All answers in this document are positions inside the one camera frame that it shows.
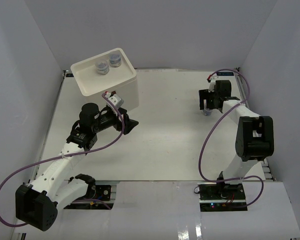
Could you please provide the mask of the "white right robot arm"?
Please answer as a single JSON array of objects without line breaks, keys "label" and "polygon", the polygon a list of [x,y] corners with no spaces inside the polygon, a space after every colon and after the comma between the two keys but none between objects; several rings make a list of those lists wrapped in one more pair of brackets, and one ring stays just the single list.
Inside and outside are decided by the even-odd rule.
[{"label": "white right robot arm", "polygon": [[250,169],[272,156],[275,150],[272,117],[259,115],[232,96],[230,80],[212,80],[208,89],[199,91],[200,109],[218,110],[237,124],[236,155],[216,180],[216,195],[226,200],[239,188]]}]

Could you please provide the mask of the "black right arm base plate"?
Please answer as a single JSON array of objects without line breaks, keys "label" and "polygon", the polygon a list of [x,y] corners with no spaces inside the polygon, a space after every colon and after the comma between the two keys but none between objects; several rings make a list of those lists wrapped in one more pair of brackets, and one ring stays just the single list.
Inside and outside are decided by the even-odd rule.
[{"label": "black right arm base plate", "polygon": [[194,188],[194,193],[199,195],[202,201],[221,201],[229,204],[238,202],[246,202],[246,195],[242,184],[198,184]]}]

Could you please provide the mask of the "clear jar of paper clips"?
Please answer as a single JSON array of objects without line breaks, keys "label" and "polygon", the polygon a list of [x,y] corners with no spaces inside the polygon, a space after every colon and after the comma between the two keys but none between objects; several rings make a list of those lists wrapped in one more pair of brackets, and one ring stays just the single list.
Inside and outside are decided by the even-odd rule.
[{"label": "clear jar of paper clips", "polygon": [[112,52],[108,55],[109,65],[113,68],[118,68],[122,64],[122,57],[120,52]]}]

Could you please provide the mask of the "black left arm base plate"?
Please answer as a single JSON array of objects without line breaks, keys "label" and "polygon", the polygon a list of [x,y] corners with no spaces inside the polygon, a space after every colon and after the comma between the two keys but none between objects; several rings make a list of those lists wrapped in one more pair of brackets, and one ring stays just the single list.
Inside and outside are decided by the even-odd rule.
[{"label": "black left arm base plate", "polygon": [[107,202],[111,200],[112,186],[109,184],[95,184],[93,186],[82,185],[76,187],[71,196],[70,204],[85,204],[98,201]]}]

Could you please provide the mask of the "clear paper clip jar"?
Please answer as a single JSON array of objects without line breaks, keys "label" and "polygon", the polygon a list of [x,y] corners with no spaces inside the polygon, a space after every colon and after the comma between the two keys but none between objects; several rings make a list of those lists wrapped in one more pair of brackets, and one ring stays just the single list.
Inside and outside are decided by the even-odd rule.
[{"label": "clear paper clip jar", "polygon": [[97,60],[95,63],[95,67],[96,67],[97,72],[100,75],[107,75],[108,72],[110,71],[109,64],[104,59]]},{"label": "clear paper clip jar", "polygon": [[205,116],[210,116],[213,111],[210,109],[203,109],[202,112]]}]

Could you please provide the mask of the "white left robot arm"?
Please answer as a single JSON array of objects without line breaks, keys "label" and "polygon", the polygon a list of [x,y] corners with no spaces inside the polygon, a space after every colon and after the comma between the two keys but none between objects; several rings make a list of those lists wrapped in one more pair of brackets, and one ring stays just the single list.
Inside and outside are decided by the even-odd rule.
[{"label": "white left robot arm", "polygon": [[89,200],[95,196],[96,180],[87,174],[71,177],[66,186],[62,183],[97,142],[99,132],[113,127],[127,135],[139,124],[129,118],[127,110],[121,107],[118,110],[120,115],[109,106],[102,110],[95,103],[82,106],[60,152],[61,159],[52,161],[33,182],[16,190],[17,219],[45,232],[55,222],[59,210],[79,198]]}]

